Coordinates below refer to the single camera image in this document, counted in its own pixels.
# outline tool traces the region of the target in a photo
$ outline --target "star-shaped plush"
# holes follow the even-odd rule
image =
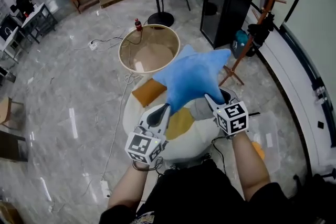
[[[171,114],[206,93],[218,104],[224,103],[217,75],[230,54],[228,49],[195,52],[191,45],[186,45],[174,61],[153,76],[167,87],[166,103],[171,106]]]

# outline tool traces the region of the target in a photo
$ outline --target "floor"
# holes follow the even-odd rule
[[[181,45],[196,50],[210,45],[199,31],[203,0],[165,0],[165,10],[175,17],[172,28]],[[98,223],[105,210],[100,181],[109,156],[113,131],[134,83],[126,86],[128,73],[119,63],[114,41],[91,51],[88,42],[125,36],[134,28],[134,19],[145,22],[155,12],[155,0],[124,0],[106,9],[94,6],[81,15],[71,13],[59,21],[40,44],[23,53],[12,72],[15,83],[5,82],[6,95],[25,104],[26,121],[21,132],[27,140],[28,163],[0,162],[0,188],[19,210],[25,223]],[[229,79],[224,86],[236,91],[249,113],[273,111],[276,116],[281,167],[271,174],[286,196],[296,192],[292,177],[302,179],[307,171],[302,145],[290,112],[266,67],[254,56],[244,58],[237,69],[245,81],[240,86]],[[116,142],[104,179],[110,189],[116,185],[130,160],[124,152],[127,136],[117,127]],[[227,174],[241,191],[230,141],[218,141],[224,153]],[[218,154],[213,159],[222,167]],[[145,200],[156,181],[150,172]]]

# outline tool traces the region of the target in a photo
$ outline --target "forearm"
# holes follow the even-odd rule
[[[148,168],[148,165],[136,163],[138,168]],[[138,171],[131,165],[114,188],[109,199],[108,208],[125,205],[134,211],[137,209],[148,172]]]
[[[233,138],[233,149],[238,168],[239,180],[247,201],[253,194],[270,183],[267,168],[245,132]]]

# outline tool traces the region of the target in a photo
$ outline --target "black stand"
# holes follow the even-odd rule
[[[156,6],[158,12],[148,18],[148,24],[164,25],[167,27],[171,26],[174,23],[173,15],[168,12],[161,12],[159,0],[156,0]]]

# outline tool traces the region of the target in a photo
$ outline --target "red bottle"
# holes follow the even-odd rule
[[[142,30],[141,22],[138,19],[135,19],[135,27],[137,28],[137,31]]]

